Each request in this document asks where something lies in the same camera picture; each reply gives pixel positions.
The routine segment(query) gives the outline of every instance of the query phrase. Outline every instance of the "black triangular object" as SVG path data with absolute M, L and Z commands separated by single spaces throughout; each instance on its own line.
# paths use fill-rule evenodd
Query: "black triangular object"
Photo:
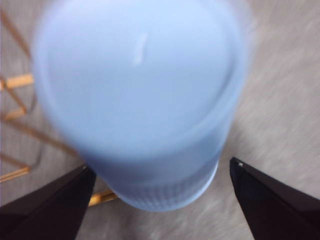
M 320 240 L 320 200 L 235 157 L 230 176 L 255 240 Z
M 96 175 L 81 166 L 0 208 L 2 240 L 74 240 Z

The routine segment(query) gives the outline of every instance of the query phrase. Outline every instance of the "floor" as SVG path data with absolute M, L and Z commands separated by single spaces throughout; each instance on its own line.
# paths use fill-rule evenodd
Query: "floor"
M 50 0 L 2 0 L 2 8 L 27 42 Z M 187 207 L 153 213 L 121 200 L 90 207 L 77 240 L 252 240 L 229 177 L 232 156 L 278 180 L 320 198 L 320 1 L 248 1 L 254 59 L 235 120 L 209 189 Z M 30 71 L 29 60 L 1 29 L 1 74 Z M 60 139 L 43 117 L 32 86 L 17 94 L 30 114 L 21 123 Z M 1 93 L 1 111 L 14 108 Z M 9 125 L 1 124 L 1 151 L 33 166 L 30 174 L 1 184 L 6 204 L 82 164 Z M 1 163 L 1 173 L 12 168 Z M 105 188 L 99 180 L 95 191 Z

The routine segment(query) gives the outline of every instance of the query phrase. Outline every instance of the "blue candle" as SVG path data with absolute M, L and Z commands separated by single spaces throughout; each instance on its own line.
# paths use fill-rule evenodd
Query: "blue candle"
M 48 119 L 111 189 L 168 211 L 215 175 L 247 51 L 225 1 L 58 1 L 37 28 L 33 73 Z

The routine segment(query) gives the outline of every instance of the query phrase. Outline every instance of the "candle wick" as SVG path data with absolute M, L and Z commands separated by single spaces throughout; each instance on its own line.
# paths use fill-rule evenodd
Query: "candle wick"
M 149 37 L 149 34 L 145 32 L 141 34 L 138 38 L 138 42 L 136 44 L 136 48 L 133 56 L 133 65 L 135 67 L 141 65 L 142 62 L 144 61 L 148 37 Z

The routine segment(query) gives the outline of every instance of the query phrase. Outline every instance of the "candle jar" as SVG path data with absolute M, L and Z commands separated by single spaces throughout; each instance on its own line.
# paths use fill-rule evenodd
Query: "candle jar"
M 39 102 L 126 203 L 174 210 L 211 183 L 248 68 L 237 12 L 221 0 L 60 0 L 40 21 Z

